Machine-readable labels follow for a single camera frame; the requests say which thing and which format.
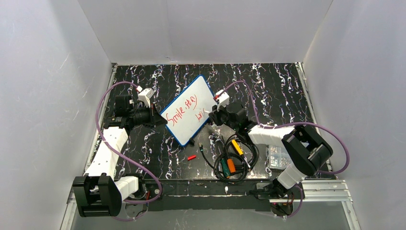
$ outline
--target blue whiteboard frame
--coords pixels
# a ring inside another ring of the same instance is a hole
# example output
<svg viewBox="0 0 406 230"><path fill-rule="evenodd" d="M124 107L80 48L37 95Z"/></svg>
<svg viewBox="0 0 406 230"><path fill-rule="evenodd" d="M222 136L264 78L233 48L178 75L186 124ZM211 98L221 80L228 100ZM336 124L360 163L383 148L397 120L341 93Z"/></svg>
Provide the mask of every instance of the blue whiteboard frame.
<svg viewBox="0 0 406 230"><path fill-rule="evenodd" d="M185 92L185 90L187 90L187 89L189 88L189 86L191 86L191 85L193 84L193 82L196 81L199 77L203 77L204 81L206 82L207 86L208 86L209 89L210 89L210 92L212 92L212 95L213 95L213 97L214 97L213 90L212 90L212 88L210 88L210 85L209 85L209 83L207 82L206 78L205 78L202 74L199 74L199 75L197 75L197 77L196 77L188 86L186 86L186 88L184 88L184 89L182 90L182 92L179 93L178 96L176 96L176 97L164 108L164 110L162 110L162 112L160 113L160 115L162 116L162 114L165 112L165 110L166 110L178 97L180 97L180 96L182 95L182 93ZM209 118L207 118L207 119L203 122L203 124L197 129L197 131L192 135L192 137L194 137L194 136L196 135L196 133L198 133L198 132L200 131L200 129L204 126L204 124L206 124L206 121L207 121L208 119L209 119ZM168 128L168 124L166 124L165 126L166 126L166 129L172 134L172 136L175 138L175 140L179 143L180 146L185 147L185 146L189 143L189 141L188 141L188 142L186 142L186 144L181 145L180 142L179 142L179 140L176 138L176 136L173 135L172 131Z"/></svg>

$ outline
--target white wall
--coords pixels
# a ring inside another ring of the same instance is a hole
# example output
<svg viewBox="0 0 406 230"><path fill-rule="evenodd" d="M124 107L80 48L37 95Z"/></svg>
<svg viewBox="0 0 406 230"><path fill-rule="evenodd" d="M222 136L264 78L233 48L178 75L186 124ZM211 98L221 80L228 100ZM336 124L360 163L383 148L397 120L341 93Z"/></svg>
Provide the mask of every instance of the white wall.
<svg viewBox="0 0 406 230"><path fill-rule="evenodd" d="M303 61L332 0L79 0L119 64Z"/></svg>
<svg viewBox="0 0 406 230"><path fill-rule="evenodd" d="M318 122L350 150L339 177L362 229L406 227L405 12L405 1L335 0L304 59ZM344 154L331 162L342 167Z"/></svg>
<svg viewBox="0 0 406 230"><path fill-rule="evenodd" d="M111 64L79 3L1 1L0 229L59 229Z"/></svg>

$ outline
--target gray floor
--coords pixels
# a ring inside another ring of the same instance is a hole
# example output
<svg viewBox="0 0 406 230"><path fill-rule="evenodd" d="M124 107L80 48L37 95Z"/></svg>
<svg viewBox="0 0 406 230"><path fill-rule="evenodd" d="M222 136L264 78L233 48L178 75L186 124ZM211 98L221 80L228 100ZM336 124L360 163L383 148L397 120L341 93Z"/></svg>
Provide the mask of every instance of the gray floor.
<svg viewBox="0 0 406 230"><path fill-rule="evenodd" d="M299 213L284 221L271 213L253 210L174 210L148 212L136 222L120 222L111 217L81 218L73 230L349 230L341 202L304 202Z"/></svg>

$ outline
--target metal frame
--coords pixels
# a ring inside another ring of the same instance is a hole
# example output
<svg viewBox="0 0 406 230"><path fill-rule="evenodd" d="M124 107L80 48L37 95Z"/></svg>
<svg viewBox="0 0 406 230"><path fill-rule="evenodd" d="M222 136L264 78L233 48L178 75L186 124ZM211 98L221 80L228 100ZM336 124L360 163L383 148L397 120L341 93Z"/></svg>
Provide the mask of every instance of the metal frame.
<svg viewBox="0 0 406 230"><path fill-rule="evenodd" d="M110 76L110 81L109 81L108 87L112 86L112 84L113 84L117 66L118 65L115 64L113 67L113 71ZM314 112L313 112L313 106L310 101L310 97L309 97L309 93L308 93L308 89L307 89L306 77L305 77L305 74L303 71L303 64L301 62L297 62L296 68L299 73L300 82L304 89L304 93L305 93L304 95L307 99L307 103L309 104L310 114L312 116L313 122L316 123L316 119L315 119ZM107 104L107 100L104 101L104 104L101 108L101 114L104 114L104 111L106 109L106 104ZM103 119L103 116L101 115L99 118L99 123L102 121L102 119ZM94 135L93 143L92 143L92 148L90 149L90 153L89 153L88 159L86 161L85 169L87 169L90 166L91 159L94 154L94 146L96 145L97 139L98 139L98 133L96 131L95 135ZM327 161L327 165L328 165L329 170L332 170L329 161ZM350 191L348 190L345 180L319 180L319 179L317 179L317 180L304 180L302 183L303 183L304 195L306 197L303 200L304 202L341 201L350 229L351 230L360 230L360 225L358 223L358 219L355 215L354 208L352 206L352 197L351 197ZM285 202L285 200L282 201L280 199L271 199L270 202L278 203L278 202ZM61 230L70 230L71 229L73 219L74 219L74 216L76 213L76 208L77 208L76 200L73 195L73 192L71 191L71 193L69 195L69 199L67 201L67 208L65 211L65 215L62 220L61 227L60 227Z"/></svg>

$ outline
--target red marker cap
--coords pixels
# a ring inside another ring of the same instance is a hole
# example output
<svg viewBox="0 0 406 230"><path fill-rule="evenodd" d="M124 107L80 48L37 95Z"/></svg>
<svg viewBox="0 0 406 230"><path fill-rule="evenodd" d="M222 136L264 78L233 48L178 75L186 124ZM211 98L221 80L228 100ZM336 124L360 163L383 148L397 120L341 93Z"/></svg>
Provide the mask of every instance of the red marker cap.
<svg viewBox="0 0 406 230"><path fill-rule="evenodd" d="M191 161L191 160L193 160L195 158L196 158L196 155L191 155L190 157L188 157L188 161Z"/></svg>

